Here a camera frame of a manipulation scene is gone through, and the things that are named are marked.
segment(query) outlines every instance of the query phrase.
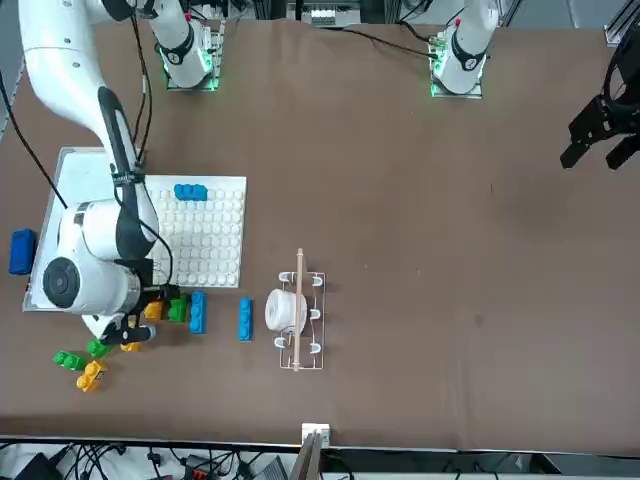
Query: cable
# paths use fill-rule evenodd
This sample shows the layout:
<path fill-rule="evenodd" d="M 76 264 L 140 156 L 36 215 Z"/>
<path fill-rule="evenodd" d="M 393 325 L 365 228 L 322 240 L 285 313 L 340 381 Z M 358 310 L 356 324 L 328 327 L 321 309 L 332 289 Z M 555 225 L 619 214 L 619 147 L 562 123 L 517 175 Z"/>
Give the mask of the cable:
<path fill-rule="evenodd" d="M 508 453 L 506 453 L 506 454 L 504 455 L 504 457 L 502 457 L 502 458 L 500 459 L 500 461 L 494 465 L 494 467 L 491 469 L 491 471 L 492 471 L 492 472 L 496 472 L 496 471 L 498 471 L 498 467 L 500 467 L 500 465 L 502 465 L 502 464 L 504 463 L 504 461 L 505 461 L 507 458 L 509 458 L 510 456 L 512 456 L 512 455 L 513 455 L 513 452 L 508 452 Z"/>
<path fill-rule="evenodd" d="M 169 244 L 165 242 L 164 238 L 162 238 L 158 232 L 147 225 L 140 217 L 134 215 L 133 212 L 131 212 L 129 208 L 124 203 L 122 203 L 122 200 L 120 200 L 120 196 L 118 195 L 118 189 L 116 187 L 113 187 L 113 196 L 116 199 L 116 203 L 120 205 L 120 208 L 127 212 L 127 214 L 134 221 L 138 222 L 141 227 L 146 228 L 147 231 L 155 236 L 158 241 L 164 246 L 164 248 L 167 249 L 167 253 L 169 254 L 169 275 L 167 276 L 167 280 L 164 282 L 164 284 L 169 285 L 169 283 L 171 282 L 171 277 L 173 277 L 173 253 L 171 252 L 171 247 L 169 247 Z"/>
<path fill-rule="evenodd" d="M 133 27 L 133 33 L 136 37 L 136 45 L 138 47 L 138 57 L 140 58 L 140 68 L 142 69 L 143 80 L 147 87 L 147 93 L 149 95 L 149 115 L 147 117 L 147 124 L 144 129 L 144 135 L 142 137 L 142 144 L 140 145 L 140 152 L 138 153 L 138 161 L 142 159 L 142 155 L 144 154 L 144 149 L 147 145 L 147 138 L 149 137 L 149 129 L 151 128 L 151 117 L 153 115 L 153 96 L 151 93 L 151 81 L 149 80 L 149 72 L 147 70 L 147 62 L 144 60 L 144 54 L 142 53 L 142 43 L 140 42 L 140 31 L 138 30 L 138 20 L 135 15 L 135 11 L 133 15 L 131 15 L 131 26 Z"/>
<path fill-rule="evenodd" d="M 445 23 L 445 27 L 448 27 L 449 24 L 453 22 L 456 19 L 456 17 L 462 13 L 463 10 L 464 10 L 464 7 L 462 7 L 460 10 L 454 13 L 453 16 L 449 20 L 447 20 L 447 23 Z"/>
<path fill-rule="evenodd" d="M 218 467 L 219 467 L 220 465 L 222 465 L 222 464 L 225 462 L 225 460 L 226 460 L 227 458 L 229 458 L 229 457 L 230 457 L 231 455 L 233 455 L 234 453 L 235 453 L 235 452 L 223 453 L 223 454 L 221 454 L 221 455 L 218 455 L 217 457 L 214 457 L 212 460 L 205 460 L 204 462 L 197 464 L 195 467 L 191 467 L 191 470 L 192 470 L 192 471 L 193 471 L 193 470 L 198 470 L 200 467 L 202 467 L 202 466 L 204 466 L 204 465 L 207 465 L 208 463 L 211 463 L 211 462 L 213 461 L 213 462 L 214 462 L 214 464 L 215 464 L 215 467 L 214 467 L 214 471 L 215 471 L 215 470 L 217 470 L 217 469 L 218 469 Z M 215 461 L 216 461 L 217 459 L 219 459 L 219 458 L 222 458 L 222 460 L 220 460 L 219 462 L 215 463 Z"/>
<path fill-rule="evenodd" d="M 100 472 L 100 476 L 102 477 L 102 480 L 108 480 L 107 476 L 104 474 L 104 471 L 102 470 L 102 465 L 100 464 L 100 456 L 98 454 L 98 452 L 96 451 L 96 447 L 94 446 L 90 446 L 88 447 L 88 452 L 87 453 L 93 453 L 93 455 L 95 455 L 94 458 L 91 458 L 91 455 L 88 455 L 88 459 L 87 459 L 87 463 L 85 463 L 84 466 L 84 471 L 87 471 L 87 465 L 89 463 L 89 460 L 91 460 L 91 462 L 93 463 L 93 465 L 91 466 L 91 469 L 88 472 L 87 478 L 91 478 L 91 472 L 93 472 L 93 467 L 98 467 L 98 472 Z"/>
<path fill-rule="evenodd" d="M 151 465 L 153 465 L 153 471 L 156 473 L 156 478 L 158 480 L 162 480 L 162 476 L 160 475 L 160 470 L 158 470 L 158 465 L 157 465 L 157 457 L 159 457 L 158 454 L 153 453 L 153 447 L 149 447 L 149 454 L 147 455 L 147 459 L 149 459 L 149 461 L 151 462 Z"/>
<path fill-rule="evenodd" d="M 344 469 L 347 471 L 349 480 L 354 480 L 355 477 L 353 476 L 353 471 L 351 470 L 351 468 L 349 468 L 349 465 L 347 465 L 347 462 L 345 462 L 341 457 L 337 456 L 337 455 L 332 455 L 330 453 L 322 453 L 325 457 L 333 459 L 335 461 L 337 461 L 338 463 L 340 463 Z"/>
<path fill-rule="evenodd" d="M 240 461 L 240 454 L 238 454 L 236 452 L 232 452 L 231 453 L 231 462 L 229 463 L 229 468 L 227 469 L 226 472 L 218 471 L 218 476 L 226 477 L 227 475 L 229 475 L 231 473 L 231 470 L 233 470 L 233 459 L 236 458 L 236 455 L 238 456 L 238 461 Z"/>
<path fill-rule="evenodd" d="M 433 3 L 433 0 L 422 0 L 421 2 L 418 2 L 418 4 L 413 7 L 411 10 L 409 10 L 408 13 L 405 14 L 404 17 L 402 17 L 400 20 L 398 20 L 399 22 L 403 22 L 405 21 L 407 18 L 409 18 L 411 16 L 411 14 L 413 12 L 415 12 L 416 10 L 418 10 L 422 5 L 425 5 L 424 10 L 422 11 L 422 13 L 425 13 L 429 7 L 431 6 L 431 4 Z"/>
<path fill-rule="evenodd" d="M 174 456 L 174 458 L 175 458 L 176 460 L 178 460 L 178 463 L 179 463 L 180 465 L 182 465 L 183 467 L 186 465 L 186 463 L 187 463 L 187 459 L 186 459 L 186 458 L 180 458 L 180 457 L 176 454 L 176 452 L 175 452 L 175 450 L 174 450 L 173 448 L 169 448 L 169 451 L 171 452 L 171 455 L 173 455 L 173 456 Z"/>
<path fill-rule="evenodd" d="M 189 8 L 189 13 L 190 13 L 190 14 L 192 14 L 192 15 L 195 13 L 195 17 L 196 17 L 196 18 L 199 18 L 200 20 L 204 20 L 204 21 L 209 20 L 207 17 L 205 17 L 203 14 L 201 14 L 199 11 L 197 11 L 197 10 L 196 10 L 195 8 L 193 8 L 193 7 L 190 7 L 190 8 Z"/>
<path fill-rule="evenodd" d="M 5 443 L 4 445 L 1 445 L 1 446 L 0 446 L 0 452 L 1 452 L 2 450 L 4 450 L 5 448 L 8 448 L 8 447 L 10 447 L 10 446 L 12 446 L 12 445 L 15 445 L 15 442 L 9 442 L 9 443 Z"/>
<path fill-rule="evenodd" d="M 11 119 L 11 124 L 13 125 L 13 128 L 16 131 L 16 134 L 18 135 L 18 138 L 22 142 L 22 145 L 24 145 L 24 148 L 27 150 L 27 152 L 29 152 L 29 155 L 31 155 L 31 158 L 33 159 L 33 161 L 36 162 L 36 165 L 38 166 L 38 169 L 40 170 L 40 173 L 42 173 L 44 178 L 47 180 L 47 183 L 49 184 L 49 186 L 53 190 L 53 193 L 56 194 L 56 197 L 58 197 L 58 200 L 60 200 L 60 203 L 66 209 L 67 208 L 67 203 L 62 198 L 62 195 L 60 195 L 60 192 L 58 191 L 58 189 L 54 185 L 53 181 L 51 180 L 51 177 L 46 172 L 46 170 L 44 169 L 42 164 L 40 163 L 40 160 L 38 159 L 37 155 L 32 150 L 31 146 L 29 145 L 29 142 L 27 142 L 26 138 L 24 138 L 24 136 L 22 135 L 22 132 L 20 131 L 20 128 L 18 127 L 18 122 L 16 121 L 16 117 L 13 115 L 13 109 L 11 108 L 11 103 L 9 102 L 9 95 L 7 95 L 7 90 L 6 90 L 5 86 L 4 86 L 4 77 L 2 76 L 2 71 L 0 71 L 0 92 L 2 93 L 2 99 L 4 100 L 4 106 L 7 109 L 7 113 L 9 114 L 9 118 Z"/>
<path fill-rule="evenodd" d="M 89 469 L 87 478 L 91 478 L 91 474 L 93 473 L 93 469 L 96 466 L 98 466 L 98 468 L 100 468 L 102 466 L 100 464 L 100 459 L 102 457 L 104 457 L 107 453 L 111 452 L 112 450 L 117 450 L 120 455 L 123 455 L 124 452 L 126 451 L 126 447 L 124 447 L 123 445 L 118 444 L 118 443 L 112 443 L 111 445 L 105 445 L 103 447 L 100 447 L 98 449 L 98 455 L 96 457 L 96 460 L 93 462 L 93 464 L 91 465 L 91 468 Z M 87 463 L 85 463 L 85 471 L 86 471 L 88 463 L 89 463 L 88 461 L 87 461 Z"/>
<path fill-rule="evenodd" d="M 429 35 L 428 37 L 423 37 L 422 35 L 420 35 L 415 28 L 413 28 L 413 26 L 411 26 L 410 24 L 408 24 L 407 22 L 405 22 L 404 20 L 400 20 L 398 22 L 398 25 L 402 25 L 403 27 L 407 27 L 407 29 L 411 32 L 411 35 L 413 35 L 414 37 L 416 37 L 418 40 L 422 40 L 423 42 L 427 42 L 429 43 L 429 40 L 431 39 L 431 35 Z"/>
<path fill-rule="evenodd" d="M 388 40 L 384 40 L 382 38 L 374 37 L 373 35 L 369 35 L 368 33 L 359 32 L 357 30 L 349 30 L 348 28 L 340 30 L 342 32 L 353 33 L 355 35 L 360 35 L 361 37 L 368 38 L 369 40 L 373 40 L 375 42 L 380 42 L 385 45 L 389 45 L 390 47 L 397 48 L 398 50 L 403 50 L 405 52 L 413 53 L 414 55 L 420 55 L 427 58 L 432 58 L 434 60 L 438 59 L 438 56 L 433 53 L 422 52 L 420 50 L 414 50 L 413 48 L 404 47 L 402 45 L 398 45 L 397 43 L 390 42 Z"/>
<path fill-rule="evenodd" d="M 136 117 L 136 126 L 133 131 L 133 139 L 132 142 L 135 144 L 136 139 L 138 138 L 138 130 L 140 129 L 140 120 L 142 120 L 142 112 L 144 111 L 144 105 L 147 101 L 147 95 L 142 92 L 142 101 L 140 102 L 140 108 L 138 109 L 138 116 Z"/>
<path fill-rule="evenodd" d="M 260 457 L 260 455 L 262 455 L 263 453 L 264 453 L 264 452 L 260 452 L 260 453 L 258 453 L 255 457 L 253 457 L 251 460 L 249 460 L 249 463 L 247 463 L 247 465 L 251 465 L 251 464 L 252 464 L 253 462 L 255 462 L 255 461 L 258 459 L 258 457 Z"/>

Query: yellow lego brick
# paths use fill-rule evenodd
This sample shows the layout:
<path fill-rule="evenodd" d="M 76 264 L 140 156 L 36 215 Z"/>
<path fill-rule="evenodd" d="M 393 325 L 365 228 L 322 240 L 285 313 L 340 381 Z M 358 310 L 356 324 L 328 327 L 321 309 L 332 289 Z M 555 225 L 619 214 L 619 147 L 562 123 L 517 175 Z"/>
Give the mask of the yellow lego brick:
<path fill-rule="evenodd" d="M 98 383 L 107 370 L 108 368 L 103 362 L 99 362 L 98 360 L 92 361 L 85 367 L 84 375 L 76 381 L 76 386 L 83 392 L 95 390 L 98 388 Z"/>
<path fill-rule="evenodd" d="M 147 308 L 144 309 L 144 316 L 150 322 L 157 322 L 162 320 L 162 300 L 149 303 Z"/>
<path fill-rule="evenodd" d="M 127 345 L 120 345 L 123 352 L 139 352 L 140 342 L 129 343 Z"/>

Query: green block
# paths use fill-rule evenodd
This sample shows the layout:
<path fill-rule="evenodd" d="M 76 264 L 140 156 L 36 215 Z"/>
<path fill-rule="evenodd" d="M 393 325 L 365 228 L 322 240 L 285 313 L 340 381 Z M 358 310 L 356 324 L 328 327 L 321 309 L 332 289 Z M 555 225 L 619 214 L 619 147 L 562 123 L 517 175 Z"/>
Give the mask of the green block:
<path fill-rule="evenodd" d="M 171 300 L 171 308 L 169 308 L 169 320 L 174 323 L 184 323 L 187 319 L 187 296 L 181 295 L 180 298 Z"/>
<path fill-rule="evenodd" d="M 95 338 L 91 340 L 87 345 L 87 352 L 89 352 L 89 355 L 91 355 L 93 358 L 102 358 L 112 349 L 113 346 L 102 345 L 102 343 L 100 343 L 100 340 Z"/>
<path fill-rule="evenodd" d="M 56 354 L 53 356 L 53 363 L 56 365 L 60 365 L 61 367 L 64 364 L 64 360 L 70 355 L 69 352 L 65 352 L 64 350 L 58 350 Z"/>
<path fill-rule="evenodd" d="M 79 372 L 80 370 L 84 370 L 84 367 L 87 366 L 87 361 L 82 358 L 80 355 L 76 355 L 74 353 L 67 353 L 66 358 L 64 359 L 64 363 L 62 366 L 64 368 L 68 368 L 69 370 L 75 370 Z"/>

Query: blue lego brick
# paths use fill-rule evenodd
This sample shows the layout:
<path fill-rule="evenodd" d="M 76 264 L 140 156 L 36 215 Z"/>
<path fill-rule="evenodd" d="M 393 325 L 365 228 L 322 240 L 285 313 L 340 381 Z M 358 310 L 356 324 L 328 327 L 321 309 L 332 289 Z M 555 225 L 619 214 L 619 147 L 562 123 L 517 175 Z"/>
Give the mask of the blue lego brick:
<path fill-rule="evenodd" d="M 241 342 L 250 342 L 253 340 L 253 303 L 249 297 L 242 297 L 240 299 L 240 310 L 238 311 L 238 340 Z"/>
<path fill-rule="evenodd" d="M 33 268 L 36 253 L 36 234 L 25 228 L 16 230 L 11 235 L 11 255 L 9 258 L 9 273 L 11 275 L 27 275 Z"/>
<path fill-rule="evenodd" d="M 207 296 L 202 292 L 191 294 L 191 319 L 189 330 L 194 335 L 206 333 L 207 322 Z"/>
<path fill-rule="evenodd" d="M 192 200 L 196 202 L 207 201 L 207 187 L 204 185 L 188 185 L 176 183 L 173 192 L 178 200 Z"/>

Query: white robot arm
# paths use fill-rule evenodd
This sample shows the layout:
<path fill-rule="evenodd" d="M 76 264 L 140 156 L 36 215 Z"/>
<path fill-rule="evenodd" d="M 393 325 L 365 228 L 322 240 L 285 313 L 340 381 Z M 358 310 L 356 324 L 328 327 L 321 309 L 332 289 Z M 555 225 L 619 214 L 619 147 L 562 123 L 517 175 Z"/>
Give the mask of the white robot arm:
<path fill-rule="evenodd" d="M 103 343 L 150 338 L 152 328 L 138 327 L 137 321 L 129 328 L 127 317 L 139 318 L 150 295 L 158 295 L 130 266 L 153 247 L 158 218 L 122 105 L 102 79 L 90 29 L 91 23 L 109 18 L 128 19 L 137 7 L 127 0 L 20 0 L 19 8 L 27 71 L 36 95 L 57 114 L 93 131 L 109 158 L 118 201 L 69 205 L 60 223 L 58 256 L 43 277 L 49 300 L 82 315 Z M 193 87 L 210 73 L 201 61 L 202 26 L 186 21 L 179 0 L 145 0 L 138 11 L 149 20 L 179 86 Z"/>
<path fill-rule="evenodd" d="M 464 95 L 475 87 L 499 19 L 496 0 L 465 0 L 459 25 L 445 31 L 447 50 L 434 74 L 444 88 Z"/>

